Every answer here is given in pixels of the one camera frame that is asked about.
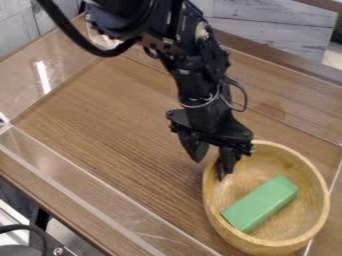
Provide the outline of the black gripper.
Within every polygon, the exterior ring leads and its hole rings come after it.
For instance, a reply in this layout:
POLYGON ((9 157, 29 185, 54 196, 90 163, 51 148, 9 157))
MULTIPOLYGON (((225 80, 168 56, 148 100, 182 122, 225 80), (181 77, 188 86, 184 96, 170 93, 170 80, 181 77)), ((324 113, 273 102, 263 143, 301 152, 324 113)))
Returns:
POLYGON ((169 110, 165 117, 170 131, 177 134, 180 144, 196 163, 202 160, 209 145, 220 147, 216 172, 218 180, 222 180, 233 172, 239 154, 251 154, 251 130, 235 119, 220 100, 200 108, 169 110))

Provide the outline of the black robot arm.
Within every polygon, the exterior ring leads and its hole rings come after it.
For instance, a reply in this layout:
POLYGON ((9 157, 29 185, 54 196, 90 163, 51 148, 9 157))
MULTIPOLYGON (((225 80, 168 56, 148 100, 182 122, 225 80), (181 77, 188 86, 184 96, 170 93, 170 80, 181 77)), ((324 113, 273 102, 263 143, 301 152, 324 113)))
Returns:
POLYGON ((84 0, 86 21, 109 38, 137 41, 158 60, 177 87, 180 107, 165 114, 186 154, 201 161, 218 148, 216 175, 233 172, 252 154, 251 130, 235 119, 226 76, 229 53, 220 47, 202 12, 189 0, 84 0))

